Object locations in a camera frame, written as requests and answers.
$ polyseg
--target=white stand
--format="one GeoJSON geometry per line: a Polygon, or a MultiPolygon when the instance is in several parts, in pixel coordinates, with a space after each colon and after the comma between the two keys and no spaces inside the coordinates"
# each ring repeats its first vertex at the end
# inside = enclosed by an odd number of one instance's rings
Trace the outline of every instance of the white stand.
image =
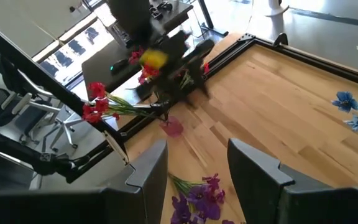
{"type": "Polygon", "coordinates": [[[264,16],[272,17],[284,13],[289,7],[290,6],[285,2],[279,4],[278,0],[263,0],[259,7],[259,11],[264,16]]]}
{"type": "Polygon", "coordinates": [[[124,162],[125,165],[128,165],[129,164],[129,158],[125,154],[125,152],[122,150],[122,148],[118,144],[118,142],[107,131],[104,131],[103,135],[104,135],[104,138],[109,143],[110,148],[115,150],[118,153],[118,155],[121,157],[121,159],[122,159],[122,161],[124,162]]]}

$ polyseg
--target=black metal frame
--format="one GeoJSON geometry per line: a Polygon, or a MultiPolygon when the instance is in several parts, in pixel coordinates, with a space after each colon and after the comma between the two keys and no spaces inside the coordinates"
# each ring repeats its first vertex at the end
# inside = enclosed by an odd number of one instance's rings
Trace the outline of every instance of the black metal frame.
{"type": "MultiPolygon", "coordinates": [[[[250,34],[244,34],[234,44],[232,44],[225,51],[221,52],[218,56],[216,56],[214,59],[212,59],[212,61],[209,62],[209,72],[205,74],[204,79],[207,80],[211,78],[213,75],[218,73],[220,69],[225,67],[231,61],[235,60],[240,54],[245,52],[250,47],[254,45],[260,45],[280,54],[284,54],[301,62],[307,63],[314,67],[320,68],[327,72],[333,73],[350,81],[358,83],[358,72],[350,70],[348,68],[340,67],[323,59],[301,53],[297,50],[286,47],[285,45],[287,44],[288,39],[285,34],[280,34],[274,43],[256,38],[255,36],[250,34]]],[[[44,87],[48,91],[50,91],[59,100],[61,100],[64,104],[70,107],[74,112],[76,112],[77,114],[83,114],[82,107],[84,103],[78,96],[67,90],[59,82],[55,81],[55,79],[49,76],[43,68],[41,68],[38,64],[34,63],[31,58],[26,56],[1,33],[0,54],[3,54],[5,57],[7,57],[12,63],[16,65],[18,69],[24,72],[31,80],[37,80],[38,82],[42,82],[44,84],[44,87]]],[[[189,94],[193,90],[195,90],[195,87],[190,85],[186,87],[183,91],[185,91],[186,94],[189,94]]],[[[176,101],[172,101],[170,102],[169,106],[173,106],[175,103],[176,101]]],[[[157,116],[160,116],[163,113],[163,110],[153,110],[153,114],[157,116]]],[[[137,116],[124,127],[122,127],[119,131],[114,130],[105,122],[99,122],[93,124],[93,126],[101,133],[103,131],[107,131],[120,144],[123,150],[125,150],[124,143],[128,141],[131,137],[135,136],[139,131],[141,131],[144,127],[150,124],[153,120],[153,118],[137,116]]],[[[96,148],[91,150],[89,154],[95,155],[95,157],[87,165],[81,167],[78,170],[78,173],[76,173],[76,176],[73,176],[71,178],[71,181],[74,181],[80,175],[84,174],[87,170],[89,170],[99,161],[104,159],[112,151],[113,150],[108,147],[107,141],[104,141],[96,148]]]]}
{"type": "MultiPolygon", "coordinates": [[[[352,82],[358,83],[358,72],[350,70],[348,68],[340,67],[331,62],[325,61],[321,58],[317,58],[311,55],[304,54],[295,49],[286,47],[288,45],[288,39],[286,34],[280,34],[276,41],[273,43],[257,38],[254,35],[244,34],[234,44],[228,47],[225,51],[221,52],[218,56],[209,62],[209,72],[205,74],[205,80],[208,80],[213,75],[218,73],[220,69],[225,67],[227,64],[235,60],[240,54],[244,53],[247,49],[254,45],[259,45],[267,49],[273,50],[280,54],[284,54],[301,62],[307,63],[314,67],[320,68],[337,76],[348,79],[352,82]]],[[[195,90],[194,86],[189,86],[184,91],[186,94],[191,93],[195,90]]],[[[141,116],[135,117],[133,120],[128,122],[122,127],[119,132],[124,137],[124,141],[128,141],[131,137],[135,136],[139,131],[150,124],[154,119],[145,118],[141,116]]]]}

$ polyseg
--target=black desk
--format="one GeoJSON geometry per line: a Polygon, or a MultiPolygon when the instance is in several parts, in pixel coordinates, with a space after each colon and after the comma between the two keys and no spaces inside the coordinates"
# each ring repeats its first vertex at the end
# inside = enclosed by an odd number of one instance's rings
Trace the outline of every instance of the black desk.
{"type": "MultiPolygon", "coordinates": [[[[160,1],[153,1],[152,4],[157,5],[160,1]]],[[[172,12],[164,12],[161,23],[167,32],[172,31],[180,24],[188,19],[187,12],[193,8],[190,4],[179,2],[178,9],[172,12]]],[[[96,52],[91,58],[82,63],[82,71],[86,86],[93,82],[101,82],[106,86],[106,91],[112,92],[130,77],[134,76],[140,67],[129,66],[125,72],[121,72],[115,76],[110,73],[111,65],[123,58],[130,56],[130,52],[121,47],[117,41],[108,43],[102,50],[96,52]]]]}

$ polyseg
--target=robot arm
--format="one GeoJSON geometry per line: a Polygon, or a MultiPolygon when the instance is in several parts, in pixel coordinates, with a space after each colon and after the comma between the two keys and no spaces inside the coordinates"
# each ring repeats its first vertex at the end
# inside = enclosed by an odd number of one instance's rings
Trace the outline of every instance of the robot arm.
{"type": "Polygon", "coordinates": [[[180,89],[179,83],[175,82],[174,77],[183,69],[188,69],[192,78],[193,86],[199,88],[206,96],[208,90],[202,78],[203,71],[201,66],[203,59],[214,47],[212,40],[205,40],[199,43],[194,51],[183,57],[188,47],[185,44],[189,34],[179,31],[173,37],[168,37],[165,31],[161,31],[155,24],[150,15],[148,0],[109,0],[111,14],[117,19],[119,25],[131,37],[135,45],[143,49],[158,51],[166,56],[166,62],[158,69],[158,77],[150,83],[140,85],[136,92],[140,99],[144,99],[150,92],[157,87],[159,90],[168,93],[174,101],[184,101],[193,105],[187,95],[180,89]]]}
{"type": "Polygon", "coordinates": [[[0,152],[32,165],[34,171],[40,175],[50,175],[58,172],[66,177],[74,172],[78,166],[82,166],[89,161],[89,157],[70,160],[66,155],[56,156],[54,154],[37,152],[3,136],[1,133],[0,152]]]}

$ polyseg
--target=wooden table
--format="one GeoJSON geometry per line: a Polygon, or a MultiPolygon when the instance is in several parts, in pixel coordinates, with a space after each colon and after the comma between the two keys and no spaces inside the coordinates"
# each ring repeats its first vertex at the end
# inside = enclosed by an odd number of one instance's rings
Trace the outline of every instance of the wooden table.
{"type": "MultiPolygon", "coordinates": [[[[228,35],[208,58],[239,36],[228,35]]],[[[228,138],[238,138],[333,187],[358,185],[358,133],[342,122],[351,114],[331,105],[337,91],[351,91],[358,99],[358,84],[255,46],[207,85],[211,99],[198,91],[190,95],[197,109],[183,103],[171,109],[185,127],[181,137],[168,138],[154,121],[126,143],[130,159],[156,140],[168,139],[169,172],[194,181],[219,173],[226,191],[221,217],[235,223],[244,217],[227,164],[228,138]]],[[[173,195],[177,193],[168,181],[163,224],[170,223],[173,195]]]]}

